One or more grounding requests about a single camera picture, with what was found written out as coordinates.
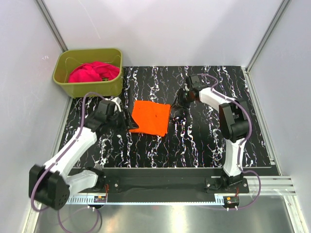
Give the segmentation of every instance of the metallic floor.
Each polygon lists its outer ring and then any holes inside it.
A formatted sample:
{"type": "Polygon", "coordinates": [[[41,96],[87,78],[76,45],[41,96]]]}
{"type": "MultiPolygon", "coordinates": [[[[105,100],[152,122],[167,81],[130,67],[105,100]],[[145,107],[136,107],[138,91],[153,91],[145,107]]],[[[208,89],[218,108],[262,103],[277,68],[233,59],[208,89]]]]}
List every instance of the metallic floor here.
{"type": "MultiPolygon", "coordinates": [[[[240,206],[252,199],[241,197],[240,206]]],[[[67,205],[61,219],[67,219],[81,205],[67,205]]],[[[261,196],[245,210],[215,211],[203,206],[113,206],[100,209],[102,227],[98,233],[293,233],[282,196],[261,196]]],[[[96,221],[96,213],[85,209],[63,224],[73,233],[87,232],[96,221]]],[[[35,233],[63,233],[57,212],[40,213],[35,233]]]]}

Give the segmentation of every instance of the white wall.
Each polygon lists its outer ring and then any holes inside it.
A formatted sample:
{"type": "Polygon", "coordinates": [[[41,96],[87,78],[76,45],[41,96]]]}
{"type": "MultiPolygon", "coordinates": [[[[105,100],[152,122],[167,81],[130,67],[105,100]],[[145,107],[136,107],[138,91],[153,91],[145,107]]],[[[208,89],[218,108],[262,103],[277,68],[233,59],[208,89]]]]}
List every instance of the white wall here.
{"type": "Polygon", "coordinates": [[[51,157],[67,96],[52,81],[61,50],[35,1],[0,7],[0,232],[20,233],[28,173],[51,157]]]}
{"type": "Polygon", "coordinates": [[[292,1],[251,70],[282,172],[311,226],[311,1],[292,1]]]}
{"type": "Polygon", "coordinates": [[[246,66],[281,0],[44,0],[67,47],[125,66],[246,66]]]}

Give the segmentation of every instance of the orange cloth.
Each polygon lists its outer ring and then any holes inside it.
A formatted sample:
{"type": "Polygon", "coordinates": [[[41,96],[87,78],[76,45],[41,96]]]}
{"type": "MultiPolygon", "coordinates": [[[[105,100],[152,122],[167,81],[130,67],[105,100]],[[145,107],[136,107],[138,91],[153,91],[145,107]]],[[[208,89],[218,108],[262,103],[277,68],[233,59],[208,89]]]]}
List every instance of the orange cloth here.
{"type": "Polygon", "coordinates": [[[169,104],[153,103],[137,100],[134,103],[132,117],[139,128],[130,130],[132,133],[147,133],[164,137],[170,118],[169,104]]]}

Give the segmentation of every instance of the green bin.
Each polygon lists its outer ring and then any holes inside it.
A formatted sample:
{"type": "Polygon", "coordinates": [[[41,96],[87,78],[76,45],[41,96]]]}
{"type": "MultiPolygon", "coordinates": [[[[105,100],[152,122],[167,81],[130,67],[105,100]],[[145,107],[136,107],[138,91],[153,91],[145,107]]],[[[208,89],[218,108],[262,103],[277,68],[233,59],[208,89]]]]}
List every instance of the green bin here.
{"type": "Polygon", "coordinates": [[[118,96],[122,92],[122,53],[118,49],[68,50],[60,55],[53,73],[54,81],[73,98],[83,97],[88,92],[102,96],[118,96]],[[105,62],[120,68],[119,75],[110,81],[68,83],[70,73],[84,63],[105,62]]]}

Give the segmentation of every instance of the black marble table surface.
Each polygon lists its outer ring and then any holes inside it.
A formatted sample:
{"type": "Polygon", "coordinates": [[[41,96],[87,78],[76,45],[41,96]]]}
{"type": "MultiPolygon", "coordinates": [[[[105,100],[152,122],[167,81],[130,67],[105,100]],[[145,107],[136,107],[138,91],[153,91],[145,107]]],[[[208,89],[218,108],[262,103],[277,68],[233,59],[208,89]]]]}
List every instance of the black marble table surface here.
{"type": "MultiPolygon", "coordinates": [[[[270,166],[265,143],[247,83],[240,67],[124,67],[121,99],[133,110],[135,100],[172,104],[187,75],[208,73],[219,80],[216,90],[247,100],[253,133],[245,145],[243,166],[270,166]]],[[[213,80],[203,78],[213,84],[213,80]]],[[[87,99],[86,115],[96,108],[99,98],[87,99]]],[[[73,136],[81,118],[82,98],[72,100],[61,147],[73,136]]],[[[171,111],[168,134],[164,137],[113,131],[103,135],[76,163],[75,167],[220,167],[225,161],[225,139],[219,128],[218,113],[210,106],[192,103],[188,111],[171,111]]]]}

